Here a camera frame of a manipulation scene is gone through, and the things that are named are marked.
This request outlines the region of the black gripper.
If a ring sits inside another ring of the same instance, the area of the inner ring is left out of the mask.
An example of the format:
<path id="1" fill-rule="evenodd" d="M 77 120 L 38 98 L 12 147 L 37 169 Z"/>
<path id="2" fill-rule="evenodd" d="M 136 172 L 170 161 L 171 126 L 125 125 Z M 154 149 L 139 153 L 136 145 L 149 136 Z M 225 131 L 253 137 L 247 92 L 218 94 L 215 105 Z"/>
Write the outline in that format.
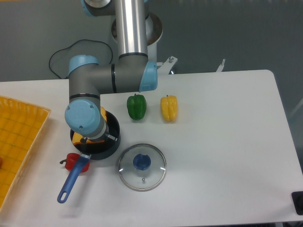
<path id="1" fill-rule="evenodd" d="M 97 134 L 91 133 L 91 134 L 82 136 L 82 138 L 80 139 L 80 143 L 86 144 L 88 140 L 93 141 L 93 142 L 100 142 L 102 140 L 108 140 L 108 139 L 117 141 L 117 137 L 110 134 L 109 128 L 106 128 L 106 129 L 102 129 Z"/>

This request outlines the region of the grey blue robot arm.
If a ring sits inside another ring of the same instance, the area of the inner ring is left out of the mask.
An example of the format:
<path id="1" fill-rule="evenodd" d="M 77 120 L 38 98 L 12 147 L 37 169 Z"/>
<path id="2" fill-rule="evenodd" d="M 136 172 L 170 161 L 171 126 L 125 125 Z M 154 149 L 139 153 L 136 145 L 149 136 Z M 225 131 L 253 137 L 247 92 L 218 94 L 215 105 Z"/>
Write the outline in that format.
<path id="1" fill-rule="evenodd" d="M 90 16 L 116 16 L 118 63 L 101 66 L 88 55 L 74 56 L 69 63 L 65 120 L 84 140 L 100 141 L 110 137 L 101 115 L 101 94 L 155 90 L 157 64 L 148 58 L 146 0 L 83 0 L 81 4 Z"/>

